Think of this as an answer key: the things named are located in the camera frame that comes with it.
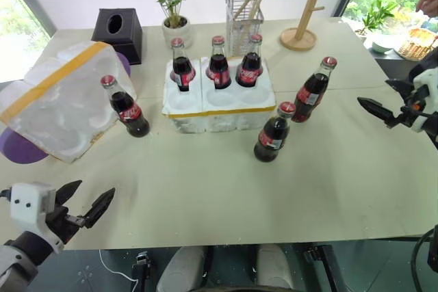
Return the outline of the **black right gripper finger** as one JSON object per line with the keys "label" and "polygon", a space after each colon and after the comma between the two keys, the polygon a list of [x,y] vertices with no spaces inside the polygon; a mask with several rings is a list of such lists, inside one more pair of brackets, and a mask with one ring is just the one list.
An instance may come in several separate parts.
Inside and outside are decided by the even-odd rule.
{"label": "black right gripper finger", "polygon": [[357,100],[364,110],[382,120],[388,128],[393,128],[399,123],[393,112],[384,108],[381,103],[366,97],[358,97]]}
{"label": "black right gripper finger", "polygon": [[388,79],[385,81],[393,90],[397,91],[403,101],[411,95],[411,82],[399,79]]}

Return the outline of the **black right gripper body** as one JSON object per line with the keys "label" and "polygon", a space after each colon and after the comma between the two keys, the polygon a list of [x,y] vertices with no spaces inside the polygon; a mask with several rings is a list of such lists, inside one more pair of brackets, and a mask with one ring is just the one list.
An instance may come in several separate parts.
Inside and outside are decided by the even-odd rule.
{"label": "black right gripper body", "polygon": [[400,108],[401,114],[397,117],[401,124],[411,127],[419,116],[428,117],[428,114],[422,114],[426,106],[427,96],[429,96],[427,85],[422,85],[419,88],[414,88],[411,85],[411,95],[404,101],[404,105]]}

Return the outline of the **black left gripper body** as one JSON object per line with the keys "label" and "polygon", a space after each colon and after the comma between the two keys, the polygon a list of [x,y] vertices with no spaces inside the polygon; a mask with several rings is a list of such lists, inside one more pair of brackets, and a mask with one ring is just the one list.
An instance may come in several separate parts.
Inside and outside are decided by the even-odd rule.
{"label": "black left gripper body", "polygon": [[80,228],[86,225],[84,217],[68,214],[68,208],[55,204],[54,210],[46,215],[45,222],[49,229],[67,244]]}

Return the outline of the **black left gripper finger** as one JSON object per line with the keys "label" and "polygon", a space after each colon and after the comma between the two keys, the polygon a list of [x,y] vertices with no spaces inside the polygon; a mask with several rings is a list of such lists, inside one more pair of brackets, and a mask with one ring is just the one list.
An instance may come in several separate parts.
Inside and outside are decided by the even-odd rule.
{"label": "black left gripper finger", "polygon": [[102,193],[93,203],[90,210],[83,216],[84,226],[92,228],[99,218],[106,212],[111,201],[113,200],[116,189],[113,187]]}
{"label": "black left gripper finger", "polygon": [[55,193],[55,206],[61,207],[65,204],[74,195],[81,184],[82,180],[77,180],[61,186]]}

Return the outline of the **bystander bare hand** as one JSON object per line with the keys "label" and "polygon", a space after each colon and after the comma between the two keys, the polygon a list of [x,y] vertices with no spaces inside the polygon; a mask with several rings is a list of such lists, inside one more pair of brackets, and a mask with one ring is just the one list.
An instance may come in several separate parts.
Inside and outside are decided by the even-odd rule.
{"label": "bystander bare hand", "polygon": [[422,11],[429,18],[437,17],[438,0],[418,0],[415,11]]}

